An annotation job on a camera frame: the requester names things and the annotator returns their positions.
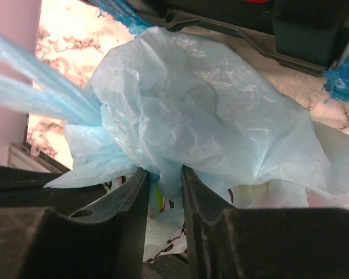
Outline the light blue plastic bag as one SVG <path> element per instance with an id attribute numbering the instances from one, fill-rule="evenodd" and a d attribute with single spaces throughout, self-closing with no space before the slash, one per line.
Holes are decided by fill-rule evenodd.
<path id="1" fill-rule="evenodd" d="M 0 61 L 40 85 L 0 75 L 0 105 L 65 121 L 73 168 L 47 187 L 116 189 L 149 172 L 144 261 L 186 249 L 183 166 L 237 208 L 349 209 L 349 135 L 216 41 L 149 28 L 112 48 L 84 88 L 2 35 Z"/>

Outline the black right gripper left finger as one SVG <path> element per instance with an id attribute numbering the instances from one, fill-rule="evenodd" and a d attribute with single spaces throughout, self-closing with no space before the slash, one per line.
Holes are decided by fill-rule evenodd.
<path id="1" fill-rule="evenodd" d="M 56 173 L 0 166 L 0 278 L 140 278 L 149 179 L 53 189 Z"/>

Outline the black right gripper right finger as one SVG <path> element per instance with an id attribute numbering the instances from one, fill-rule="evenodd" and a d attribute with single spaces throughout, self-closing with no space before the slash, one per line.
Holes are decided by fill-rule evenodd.
<path id="1" fill-rule="evenodd" d="M 349 211 L 238 209 L 183 167 L 192 278 L 349 278 Z"/>

